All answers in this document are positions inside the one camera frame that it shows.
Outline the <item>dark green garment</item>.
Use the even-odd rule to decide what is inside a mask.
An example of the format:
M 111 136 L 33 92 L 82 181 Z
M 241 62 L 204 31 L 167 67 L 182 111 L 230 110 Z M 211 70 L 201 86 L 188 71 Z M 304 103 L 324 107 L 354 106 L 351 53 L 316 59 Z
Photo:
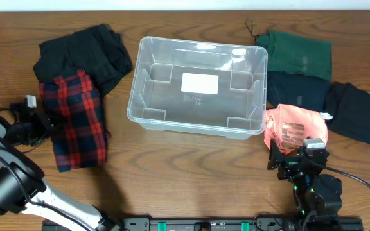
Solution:
M 268 70 L 332 80 L 332 44 L 282 31 L 268 31 L 256 38 L 267 50 Z

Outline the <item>red navy plaid garment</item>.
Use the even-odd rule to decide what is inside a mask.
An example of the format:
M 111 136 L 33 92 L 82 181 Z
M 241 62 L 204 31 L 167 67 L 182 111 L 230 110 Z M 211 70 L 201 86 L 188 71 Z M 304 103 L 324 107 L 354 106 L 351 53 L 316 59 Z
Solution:
M 39 84 L 44 111 L 56 115 L 63 127 L 51 136 L 60 172 L 96 167 L 107 162 L 109 135 L 102 100 L 84 70 Z

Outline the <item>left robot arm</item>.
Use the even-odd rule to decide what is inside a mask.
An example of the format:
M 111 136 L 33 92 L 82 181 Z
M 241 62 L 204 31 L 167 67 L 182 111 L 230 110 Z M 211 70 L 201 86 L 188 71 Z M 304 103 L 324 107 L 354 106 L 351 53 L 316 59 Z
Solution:
M 122 221 L 52 188 L 41 168 L 8 139 L 10 128 L 0 116 L 0 215 L 40 216 L 45 219 L 43 230 L 123 230 Z

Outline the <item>black garment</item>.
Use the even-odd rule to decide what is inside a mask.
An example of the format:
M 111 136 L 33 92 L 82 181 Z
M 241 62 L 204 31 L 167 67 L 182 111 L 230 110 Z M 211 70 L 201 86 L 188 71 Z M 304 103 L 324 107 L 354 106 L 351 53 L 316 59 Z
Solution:
M 91 26 L 39 45 L 40 58 L 33 70 L 42 83 L 84 70 L 104 97 L 132 69 L 121 35 L 107 24 Z
M 351 83 L 332 83 L 325 97 L 329 130 L 370 144 L 370 94 Z

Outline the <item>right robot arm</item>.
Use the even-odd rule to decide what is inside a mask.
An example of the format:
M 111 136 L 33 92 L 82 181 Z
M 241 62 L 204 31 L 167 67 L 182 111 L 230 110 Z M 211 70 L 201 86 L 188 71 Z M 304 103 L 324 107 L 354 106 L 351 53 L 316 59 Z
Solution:
M 280 180 L 293 184 L 296 221 L 288 221 L 285 230 L 341 230 L 338 211 L 342 207 L 342 181 L 323 174 L 329 156 L 319 138 L 305 139 L 295 155 L 283 154 L 276 141 L 270 140 L 267 169 L 277 169 Z

